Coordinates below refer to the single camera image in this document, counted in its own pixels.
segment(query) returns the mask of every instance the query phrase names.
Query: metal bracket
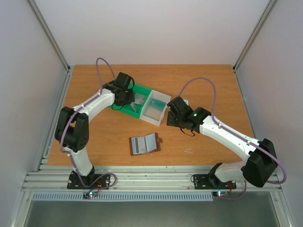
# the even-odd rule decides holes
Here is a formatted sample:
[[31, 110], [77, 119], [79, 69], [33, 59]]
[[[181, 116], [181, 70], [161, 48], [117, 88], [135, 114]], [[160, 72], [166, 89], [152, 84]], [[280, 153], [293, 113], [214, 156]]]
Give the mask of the metal bracket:
[[[92, 181], [95, 181], [99, 176], [101, 176], [101, 174], [94, 174], [94, 179]], [[98, 179], [98, 181], [102, 184], [102, 187], [108, 187], [110, 184], [110, 175], [105, 175], [101, 178]], [[78, 179], [77, 174], [72, 171], [72, 173], [69, 176], [68, 179], [68, 183], [67, 183], [67, 189], [93, 189], [93, 188], [98, 188], [99, 187], [99, 183], [96, 182], [94, 183], [92, 186], [90, 186], [89, 188], [84, 187], [80, 180]]]
[[294, 221], [291, 217], [283, 192], [270, 192], [277, 218], [280, 226], [293, 227]]
[[[218, 190], [225, 190], [230, 189], [230, 186], [226, 183], [221, 183], [218, 188], [214, 188], [209, 182], [209, 175], [208, 174], [195, 174], [191, 177], [192, 182], [194, 183], [194, 187], [196, 190], [209, 190], [209, 189], [218, 189]], [[228, 182], [232, 189], [236, 189], [236, 182], [229, 181]]]

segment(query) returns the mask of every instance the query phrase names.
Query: aluminum frame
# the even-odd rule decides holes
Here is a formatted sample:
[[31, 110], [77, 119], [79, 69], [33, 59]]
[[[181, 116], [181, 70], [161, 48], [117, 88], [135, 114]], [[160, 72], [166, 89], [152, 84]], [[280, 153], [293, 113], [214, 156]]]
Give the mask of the aluminum frame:
[[[67, 190], [67, 180], [72, 171], [72, 166], [48, 166], [50, 148], [53, 143], [53, 134], [59, 111], [64, 103], [68, 86], [72, 77], [73, 67], [66, 75], [58, 97], [57, 106], [53, 112], [49, 133], [45, 138], [43, 146], [43, 156], [39, 168], [36, 172], [27, 173], [22, 191], [18, 200], [17, 209], [13, 216], [12, 227], [22, 227], [25, 224], [30, 203], [36, 192], [85, 192], [86, 190]], [[119, 182], [109, 192], [130, 192], [133, 194], [140, 192], [183, 192], [195, 193], [190, 177], [193, 174], [207, 174], [212, 166], [95, 166], [96, 172], [113, 172]], [[276, 173], [272, 174], [270, 180], [277, 181]], [[241, 192], [244, 182], [236, 182], [235, 192]], [[247, 184], [247, 191], [271, 192], [272, 201], [281, 226], [292, 227], [291, 215], [288, 210], [282, 189], [279, 185], [265, 184], [263, 188], [256, 188]]]

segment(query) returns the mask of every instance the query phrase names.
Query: wire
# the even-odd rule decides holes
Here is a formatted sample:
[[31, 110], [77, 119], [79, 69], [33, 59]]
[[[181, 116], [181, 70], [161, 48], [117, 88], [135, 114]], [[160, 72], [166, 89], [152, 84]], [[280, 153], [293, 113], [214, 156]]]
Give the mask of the wire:
[[112, 72], [112, 74], [113, 74], [113, 76], [114, 76], [114, 78], [115, 78], [114, 72], [113, 72], [112, 68], [110, 67], [110, 65], [108, 64], [108, 62], [107, 62], [105, 59], [103, 59], [103, 58], [97, 58], [97, 59], [96, 59], [96, 69], [97, 69], [97, 74], [98, 74], [99, 81], [100, 81], [100, 92], [99, 92], [97, 95], [95, 95], [93, 98], [91, 98], [90, 100], [88, 100], [86, 103], [84, 103], [83, 106], [81, 106], [81, 107], [79, 107], [77, 110], [75, 110], [75, 112], [71, 115], [70, 119], [69, 119], [68, 122], [66, 123], [66, 126], [65, 126], [65, 128], [64, 128], [64, 130], [63, 130], [63, 133], [62, 133], [62, 136], [61, 136], [61, 140], [60, 140], [60, 151], [61, 151], [62, 153], [67, 153], [67, 154], [70, 156], [71, 163], [72, 163], [72, 165], [74, 166], [75, 172], [77, 173], [77, 175], [78, 175], [78, 177], [79, 177], [79, 179], [80, 179], [80, 182], [81, 182], [81, 184], [83, 185], [83, 187], [89, 188], [89, 187], [91, 187], [95, 182], [97, 182], [101, 177], [103, 177], [103, 176], [105, 176], [105, 175], [111, 175], [111, 176], [113, 176], [114, 179], [115, 179], [114, 182], [113, 182], [111, 185], [102, 188], [102, 189], [108, 189], [108, 188], [114, 186], [114, 185], [117, 183], [118, 178], [117, 178], [117, 176], [116, 176], [114, 173], [104, 173], [104, 174], [100, 175], [100, 176], [99, 176], [91, 185], [86, 185], [86, 184], [83, 182], [82, 177], [81, 177], [81, 174], [80, 174], [80, 172], [79, 172], [79, 170], [78, 170], [78, 168], [77, 168], [77, 165], [76, 165], [76, 163], [74, 162], [74, 160], [73, 160], [73, 158], [72, 158], [72, 153], [69, 152], [69, 151], [63, 150], [63, 142], [64, 142], [64, 138], [65, 138], [66, 132], [67, 132], [68, 127], [70, 126], [72, 120], [73, 120], [74, 117], [76, 116], [76, 114], [77, 114], [82, 108], [86, 107], [88, 104], [90, 104], [91, 102], [95, 101], [95, 100], [102, 94], [102, 87], [103, 87], [103, 85], [102, 85], [102, 78], [101, 78], [101, 75], [100, 75], [100, 72], [99, 72], [99, 68], [98, 68], [98, 61], [99, 61], [99, 59], [103, 60], [103, 61], [108, 65], [110, 71]]
[[247, 190], [247, 184], [246, 184], [246, 181], [244, 181], [244, 191], [240, 196], [234, 197], [234, 198], [222, 197], [222, 196], [214, 196], [214, 197], [218, 198], [218, 199], [222, 199], [222, 200], [238, 200], [238, 199], [242, 198], [245, 195], [246, 190]]
[[97, 194], [98, 194], [98, 192], [100, 191], [100, 189], [101, 189], [101, 187], [102, 187], [102, 184], [101, 184], [100, 181], [97, 181], [97, 183], [99, 184], [98, 191], [97, 191]]
[[89, 194], [90, 194], [90, 192], [95, 191], [95, 190], [97, 190], [97, 194], [98, 194], [98, 192], [99, 192], [100, 190], [107, 189], [108, 187], [111, 187], [111, 186], [102, 187], [102, 183], [101, 183], [100, 181], [97, 181], [97, 182], [99, 183], [99, 185], [101, 185], [101, 187], [90, 189], [89, 192], [88, 192]]
[[188, 135], [188, 136], [190, 136], [190, 137], [194, 137], [194, 136], [196, 135], [196, 134], [193, 133], [192, 130], [191, 130], [192, 135], [189, 135], [189, 134], [185, 133], [185, 132], [183, 131], [182, 128], [180, 128], [180, 130], [181, 130], [181, 132], [183, 132], [185, 135]]
[[132, 86], [132, 88], [130, 88], [130, 90], [132, 90], [134, 88], [134, 79], [132, 77], [131, 77], [131, 80], [132, 80], [133, 86]]
[[114, 108], [113, 108], [113, 105], [114, 105], [114, 104], [112, 104], [112, 105], [110, 106], [112, 110], [122, 110], [122, 108], [125, 106], [125, 104], [123, 104], [123, 105], [121, 106], [120, 109], [114, 109]]
[[232, 192], [232, 185], [231, 185], [231, 183], [229, 183], [229, 182], [226, 182], [226, 184], [229, 186], [229, 188], [230, 188], [230, 190], [229, 190], [229, 192], [227, 193], [228, 195]]
[[214, 89], [214, 104], [213, 104], [213, 109], [212, 109], [212, 120], [213, 122], [219, 126], [220, 128], [224, 129], [225, 131], [229, 132], [231, 135], [239, 138], [240, 140], [244, 141], [245, 143], [249, 144], [249, 145], [252, 145], [253, 147], [255, 147], [256, 149], [262, 151], [264, 154], [266, 154], [267, 156], [269, 156], [272, 160], [274, 160], [282, 169], [282, 172], [283, 172], [283, 179], [282, 181], [267, 181], [267, 183], [272, 183], [272, 184], [282, 184], [286, 181], [287, 179], [287, 174], [286, 174], [286, 170], [285, 170], [285, 167], [284, 165], [278, 160], [276, 159], [273, 155], [271, 155], [270, 153], [268, 153], [266, 150], [264, 150], [263, 148], [259, 147], [259, 145], [256, 145], [254, 143], [251, 143], [248, 139], [238, 135], [237, 133], [231, 131], [230, 129], [224, 127], [223, 125], [221, 125], [219, 122], [217, 122], [217, 120], [215, 119], [215, 116], [214, 116], [214, 113], [215, 113], [215, 110], [216, 110], [216, 104], [217, 104], [217, 90], [216, 90], [216, 87], [214, 85], [214, 83], [209, 79], [209, 78], [206, 78], [206, 77], [197, 77], [197, 78], [193, 78], [191, 79], [189, 82], [187, 82], [183, 88], [181, 89], [180, 93], [178, 96], [180, 96], [182, 94], [182, 92], [184, 91], [184, 89], [193, 81], [197, 80], [197, 79], [204, 79], [206, 81], [208, 81], [212, 86], [213, 86], [213, 89]]

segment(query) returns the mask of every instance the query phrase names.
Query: green box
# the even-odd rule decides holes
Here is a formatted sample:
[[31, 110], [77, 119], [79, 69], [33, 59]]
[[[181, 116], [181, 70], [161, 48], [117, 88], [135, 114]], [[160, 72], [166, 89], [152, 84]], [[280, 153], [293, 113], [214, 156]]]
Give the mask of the green box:
[[[134, 92], [134, 94], [139, 93], [139, 94], [145, 96], [143, 104], [142, 105], [134, 104], [136, 106], [137, 112], [135, 112], [133, 110], [133, 108], [131, 107], [130, 104], [123, 106], [123, 108], [120, 111], [123, 112], [123, 113], [126, 113], [128, 115], [131, 115], [131, 116], [133, 116], [135, 118], [140, 118], [142, 107], [144, 106], [144, 104], [145, 104], [148, 96], [150, 95], [151, 89], [143, 87], [143, 86], [140, 86], [138, 84], [135, 84], [134, 88], [133, 88], [133, 92]], [[113, 105], [113, 109], [120, 109], [120, 108], [121, 108], [120, 106], [116, 106], [115, 104]]]

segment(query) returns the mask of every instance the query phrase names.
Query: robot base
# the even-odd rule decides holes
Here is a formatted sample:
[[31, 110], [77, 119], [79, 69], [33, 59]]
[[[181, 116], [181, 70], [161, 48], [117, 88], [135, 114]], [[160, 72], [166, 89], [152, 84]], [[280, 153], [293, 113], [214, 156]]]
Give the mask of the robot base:
[[[227, 185], [226, 183], [219, 183], [219, 186], [216, 188], [212, 186], [212, 184], [209, 181], [209, 175], [208, 174], [195, 174], [192, 175], [191, 177], [192, 181], [194, 182], [194, 186], [196, 190], [206, 190], [206, 189], [230, 189], [230, 186]], [[232, 181], [228, 182], [231, 186], [232, 189], [236, 189], [236, 183], [233, 183]]]
[[[93, 183], [100, 175], [102, 174], [95, 174], [95, 169], [93, 167], [87, 176], [81, 176], [81, 178], [86, 185], [91, 185], [91, 183]], [[102, 188], [108, 187], [110, 185], [110, 175], [104, 175], [99, 178], [98, 181], [102, 184]], [[89, 188], [84, 187], [75, 171], [72, 171], [68, 178], [67, 189], [93, 189], [98, 187], [98, 182], [94, 183]]]

